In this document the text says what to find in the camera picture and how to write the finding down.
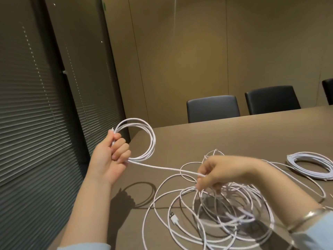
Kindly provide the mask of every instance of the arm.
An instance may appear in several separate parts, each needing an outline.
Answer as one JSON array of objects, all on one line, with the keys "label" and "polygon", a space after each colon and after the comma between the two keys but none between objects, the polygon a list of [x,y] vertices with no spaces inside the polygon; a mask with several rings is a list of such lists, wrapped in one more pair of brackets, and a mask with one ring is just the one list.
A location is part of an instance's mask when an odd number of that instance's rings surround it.
[{"label": "arm", "polygon": [[[287,227],[292,222],[321,206],[286,175],[268,163],[240,156],[211,156],[199,168],[198,190],[213,186],[219,190],[222,183],[238,182],[255,185],[279,219]],[[310,219],[299,227],[306,229],[321,216]]]},{"label": "arm", "polygon": [[91,157],[87,175],[76,197],[61,247],[86,243],[106,243],[111,189],[126,169],[131,155],[119,133],[109,130]]}]

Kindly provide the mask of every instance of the person's left arm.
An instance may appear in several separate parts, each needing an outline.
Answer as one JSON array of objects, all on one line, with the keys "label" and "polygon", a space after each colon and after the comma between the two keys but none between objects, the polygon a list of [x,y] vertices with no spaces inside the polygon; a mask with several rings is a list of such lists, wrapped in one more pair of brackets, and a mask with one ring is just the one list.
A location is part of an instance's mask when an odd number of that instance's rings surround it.
[{"label": "person's left arm", "polygon": [[125,171],[130,155],[125,139],[109,130],[93,152],[60,247],[106,243],[112,186]]}]

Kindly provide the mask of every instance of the person's left hand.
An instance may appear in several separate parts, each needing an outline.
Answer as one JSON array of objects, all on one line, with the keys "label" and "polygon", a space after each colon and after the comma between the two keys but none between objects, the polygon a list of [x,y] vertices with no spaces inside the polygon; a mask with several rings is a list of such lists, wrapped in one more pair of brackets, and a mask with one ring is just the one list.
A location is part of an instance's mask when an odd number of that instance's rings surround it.
[{"label": "person's left hand", "polygon": [[109,130],[91,156],[87,176],[114,185],[127,167],[127,159],[131,156],[129,147],[120,133]]}]

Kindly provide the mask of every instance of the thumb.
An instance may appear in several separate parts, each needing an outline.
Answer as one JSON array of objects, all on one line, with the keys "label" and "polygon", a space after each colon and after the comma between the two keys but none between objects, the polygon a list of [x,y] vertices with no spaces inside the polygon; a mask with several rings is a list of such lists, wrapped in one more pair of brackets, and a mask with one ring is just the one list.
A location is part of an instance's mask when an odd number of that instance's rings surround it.
[{"label": "thumb", "polygon": [[114,134],[113,129],[108,130],[108,134],[106,135],[105,139],[103,139],[102,143],[106,144],[107,146],[110,146],[113,141],[113,134]]},{"label": "thumb", "polygon": [[195,188],[198,191],[202,191],[210,186],[212,186],[215,182],[212,173],[206,175],[205,177],[199,178],[198,183],[195,185]]}]

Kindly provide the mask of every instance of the person's right arm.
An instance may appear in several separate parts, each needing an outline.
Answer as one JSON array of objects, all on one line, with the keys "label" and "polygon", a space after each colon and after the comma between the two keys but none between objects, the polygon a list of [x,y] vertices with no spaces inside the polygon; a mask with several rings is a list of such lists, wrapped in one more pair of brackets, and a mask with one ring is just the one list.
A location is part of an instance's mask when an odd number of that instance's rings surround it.
[{"label": "person's right arm", "polygon": [[[285,174],[263,160],[240,156],[210,156],[198,169],[206,175],[198,177],[198,190],[223,183],[237,182],[255,185],[279,219],[288,227],[321,206]],[[297,231],[307,229],[322,215],[304,223]]]}]

